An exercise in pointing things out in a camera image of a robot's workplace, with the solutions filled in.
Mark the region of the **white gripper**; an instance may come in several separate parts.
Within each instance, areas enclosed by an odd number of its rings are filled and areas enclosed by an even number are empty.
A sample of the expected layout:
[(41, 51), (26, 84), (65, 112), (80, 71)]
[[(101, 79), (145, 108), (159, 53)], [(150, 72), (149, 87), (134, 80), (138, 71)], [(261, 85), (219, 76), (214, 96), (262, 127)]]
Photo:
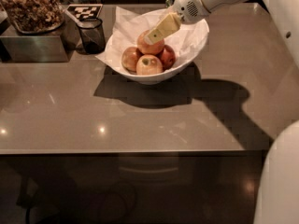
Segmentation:
[(181, 23), (193, 24), (207, 17), (210, 12), (205, 8), (202, 0), (175, 0), (173, 10), (144, 36), (144, 41), (153, 45), (177, 32)]

